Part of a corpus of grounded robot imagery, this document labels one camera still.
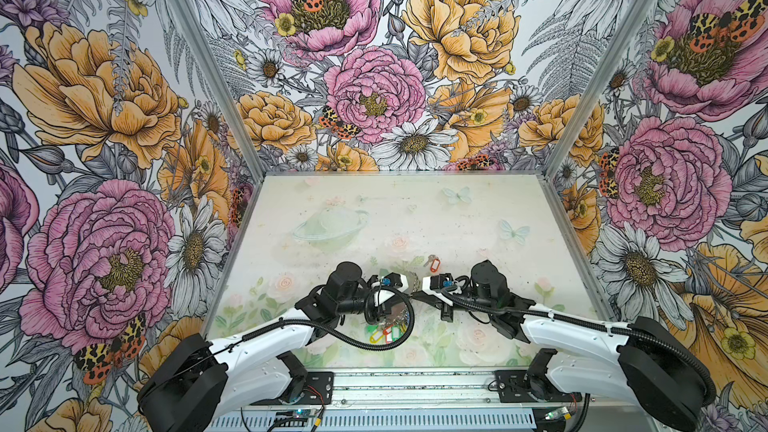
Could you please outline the metal key organizer plate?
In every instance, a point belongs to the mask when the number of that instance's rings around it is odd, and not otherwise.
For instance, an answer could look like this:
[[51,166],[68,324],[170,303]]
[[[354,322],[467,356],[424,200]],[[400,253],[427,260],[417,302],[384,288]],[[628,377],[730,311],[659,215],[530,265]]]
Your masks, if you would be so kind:
[[[400,273],[402,285],[399,290],[405,295],[410,296],[421,286],[421,278],[414,272],[406,271]],[[401,334],[404,334],[409,327],[409,313],[406,305],[400,299],[394,298],[389,320],[392,326],[396,326]]]

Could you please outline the bunch of coloured key tags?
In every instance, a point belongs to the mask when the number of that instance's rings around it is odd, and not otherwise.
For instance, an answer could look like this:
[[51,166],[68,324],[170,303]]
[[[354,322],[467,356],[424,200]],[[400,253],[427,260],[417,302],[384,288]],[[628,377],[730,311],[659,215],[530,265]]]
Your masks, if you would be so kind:
[[366,327],[368,340],[373,345],[385,345],[397,342],[408,331],[404,322],[369,325]]

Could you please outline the red tagged key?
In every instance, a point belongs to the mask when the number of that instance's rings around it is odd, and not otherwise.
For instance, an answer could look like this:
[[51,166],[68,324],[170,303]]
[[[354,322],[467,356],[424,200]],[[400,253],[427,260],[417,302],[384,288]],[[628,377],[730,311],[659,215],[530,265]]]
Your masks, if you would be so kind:
[[426,266],[428,267],[429,272],[431,274],[436,274],[439,272],[439,269],[441,266],[441,260],[437,256],[430,255],[426,263]]

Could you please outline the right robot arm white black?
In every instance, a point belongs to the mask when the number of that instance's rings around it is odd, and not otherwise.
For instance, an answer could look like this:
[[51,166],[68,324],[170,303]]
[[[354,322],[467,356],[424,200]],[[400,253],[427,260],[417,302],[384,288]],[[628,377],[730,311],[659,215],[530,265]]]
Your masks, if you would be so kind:
[[708,368],[659,322],[606,322],[559,312],[513,293],[488,260],[467,276],[425,277],[412,297],[439,310],[444,321],[458,311],[485,314],[501,336],[537,347],[520,378],[496,375],[501,399],[607,397],[638,406],[678,431],[695,430],[701,410],[716,399]]

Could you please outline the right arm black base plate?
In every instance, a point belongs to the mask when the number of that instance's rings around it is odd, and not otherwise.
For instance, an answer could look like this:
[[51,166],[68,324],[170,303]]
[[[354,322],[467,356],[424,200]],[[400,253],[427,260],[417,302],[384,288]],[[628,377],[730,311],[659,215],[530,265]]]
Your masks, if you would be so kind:
[[524,370],[496,370],[487,390],[496,393],[501,403],[574,403],[579,394],[563,393],[542,374]]

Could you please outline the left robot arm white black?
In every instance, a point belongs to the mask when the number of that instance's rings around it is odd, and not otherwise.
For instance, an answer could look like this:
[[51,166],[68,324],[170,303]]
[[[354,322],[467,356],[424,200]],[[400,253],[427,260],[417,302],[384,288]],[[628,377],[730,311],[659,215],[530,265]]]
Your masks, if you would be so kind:
[[[207,340],[183,339],[138,393],[138,410],[153,431],[203,431],[213,419],[264,400],[292,402],[308,389],[308,373],[297,350],[331,336],[369,352],[393,350],[415,326],[410,300],[414,281],[389,273],[364,279],[353,262],[341,262],[325,283],[295,306],[246,332]],[[350,314],[380,325],[397,311],[407,323],[389,343],[361,341],[340,331]]]

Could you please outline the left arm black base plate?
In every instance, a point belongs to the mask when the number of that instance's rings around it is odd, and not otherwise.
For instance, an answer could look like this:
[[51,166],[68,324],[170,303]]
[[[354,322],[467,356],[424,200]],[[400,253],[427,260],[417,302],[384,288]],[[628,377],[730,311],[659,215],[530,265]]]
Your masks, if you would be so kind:
[[328,405],[333,396],[335,374],[329,371],[308,372],[291,378],[277,401],[285,405]]

